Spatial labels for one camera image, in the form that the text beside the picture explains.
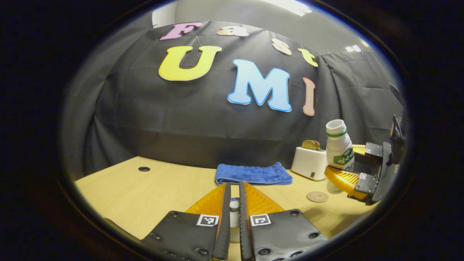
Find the letter m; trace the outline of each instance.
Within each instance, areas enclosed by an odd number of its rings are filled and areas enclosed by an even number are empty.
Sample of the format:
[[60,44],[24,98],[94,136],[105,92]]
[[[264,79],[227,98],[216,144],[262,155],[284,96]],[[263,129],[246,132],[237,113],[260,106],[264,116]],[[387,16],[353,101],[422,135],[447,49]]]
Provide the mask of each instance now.
[[237,78],[233,93],[227,96],[229,102],[250,104],[249,85],[259,106],[263,105],[272,90],[272,98],[267,103],[268,106],[277,111],[291,111],[287,89],[287,79],[290,77],[288,72],[274,68],[264,79],[255,63],[244,59],[235,59],[232,62],[237,66]]

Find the table surface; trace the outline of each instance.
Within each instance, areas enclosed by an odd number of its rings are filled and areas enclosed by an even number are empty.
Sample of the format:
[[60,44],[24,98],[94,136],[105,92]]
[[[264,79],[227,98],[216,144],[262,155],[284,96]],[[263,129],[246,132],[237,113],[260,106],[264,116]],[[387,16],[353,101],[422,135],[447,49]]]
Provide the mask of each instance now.
[[[150,171],[139,171],[149,167]],[[285,210],[299,209],[330,238],[340,233],[362,215],[373,210],[345,192],[327,192],[327,179],[314,181],[287,170],[290,185],[255,186]],[[185,211],[217,187],[216,169],[177,165],[143,157],[134,157],[75,182],[84,198],[105,218],[138,239],[143,239],[171,210]],[[239,197],[238,185],[232,185],[232,197]],[[323,203],[307,199],[311,191],[329,196]],[[229,260],[240,260],[240,244],[229,247]]]

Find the blue towel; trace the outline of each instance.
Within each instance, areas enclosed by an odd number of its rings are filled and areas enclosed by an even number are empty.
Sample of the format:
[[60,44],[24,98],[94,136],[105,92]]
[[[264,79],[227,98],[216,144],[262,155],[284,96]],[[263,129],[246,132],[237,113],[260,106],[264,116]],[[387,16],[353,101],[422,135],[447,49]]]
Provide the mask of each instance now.
[[288,185],[293,180],[280,162],[265,168],[219,164],[215,178],[218,186],[226,182],[238,184],[239,181],[251,185]]

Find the black cloth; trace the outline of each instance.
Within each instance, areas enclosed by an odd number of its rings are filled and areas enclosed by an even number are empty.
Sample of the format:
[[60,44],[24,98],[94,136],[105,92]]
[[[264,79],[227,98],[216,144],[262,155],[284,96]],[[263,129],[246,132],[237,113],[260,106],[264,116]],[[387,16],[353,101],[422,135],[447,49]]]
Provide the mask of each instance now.
[[[250,35],[217,35],[223,26],[245,27]],[[344,119],[354,143],[381,143],[388,140],[393,113],[401,112],[372,54],[320,56],[282,35],[229,22],[204,22],[178,39],[160,41],[171,29],[125,28],[98,47],[71,81],[61,149],[74,179],[135,156],[206,168],[220,163],[266,167],[278,161],[288,169],[303,140],[317,140],[325,148],[328,121]],[[287,43],[293,55],[274,49],[272,38]],[[166,50],[174,46],[193,47],[181,68],[197,64],[200,46],[222,51],[203,77],[176,82],[158,74]],[[319,66],[306,62],[298,48],[314,54]],[[262,106],[250,90],[250,104],[228,102],[237,74],[234,59],[254,62],[263,77],[272,68],[287,71],[292,111],[272,110],[267,105],[272,93]],[[312,117],[303,113],[303,77],[316,85]]]

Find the green bottle label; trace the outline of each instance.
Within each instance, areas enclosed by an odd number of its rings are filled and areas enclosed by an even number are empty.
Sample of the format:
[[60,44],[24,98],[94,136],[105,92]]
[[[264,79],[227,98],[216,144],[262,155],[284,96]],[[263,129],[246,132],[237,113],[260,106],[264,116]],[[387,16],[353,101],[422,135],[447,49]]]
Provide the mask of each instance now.
[[354,157],[353,148],[345,151],[343,155],[334,156],[334,163],[338,165],[345,165]]

